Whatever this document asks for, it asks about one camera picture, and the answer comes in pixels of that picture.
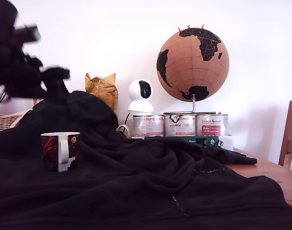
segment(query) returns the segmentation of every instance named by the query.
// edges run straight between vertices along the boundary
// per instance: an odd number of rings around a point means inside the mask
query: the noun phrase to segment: paint can
[[[227,136],[228,114],[197,115],[196,133],[198,136]]]
[[[133,116],[132,138],[164,136],[164,116]]]
[[[164,115],[166,137],[195,136],[196,115]]]

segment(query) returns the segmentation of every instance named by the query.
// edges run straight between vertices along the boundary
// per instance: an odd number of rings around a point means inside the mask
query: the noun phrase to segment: table surface
[[[239,149],[234,150],[248,157],[257,158],[258,162],[255,165],[228,165],[230,169],[233,169],[235,172],[245,177],[264,175],[277,181],[283,189],[286,202],[292,205],[292,170],[263,160]]]

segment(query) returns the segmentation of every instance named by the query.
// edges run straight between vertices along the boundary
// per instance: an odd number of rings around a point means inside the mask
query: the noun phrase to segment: globe stand
[[[196,112],[196,106],[195,106],[195,95],[193,94],[193,110],[192,111],[184,111],[184,112],[165,112],[164,115],[185,115],[185,114],[196,114],[196,115],[202,115],[202,114],[221,114],[222,112]]]

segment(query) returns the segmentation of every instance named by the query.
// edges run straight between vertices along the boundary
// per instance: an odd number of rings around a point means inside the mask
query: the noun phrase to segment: globe
[[[222,40],[203,28],[175,33],[162,46],[157,75],[165,91],[182,100],[201,101],[216,93],[229,71],[229,56]]]

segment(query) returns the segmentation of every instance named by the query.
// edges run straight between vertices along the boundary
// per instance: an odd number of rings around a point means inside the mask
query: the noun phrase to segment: white security camera
[[[148,101],[152,96],[152,86],[147,80],[137,79],[133,81],[129,86],[129,96],[132,100],[128,107],[131,115],[151,115],[154,111],[154,108]]]

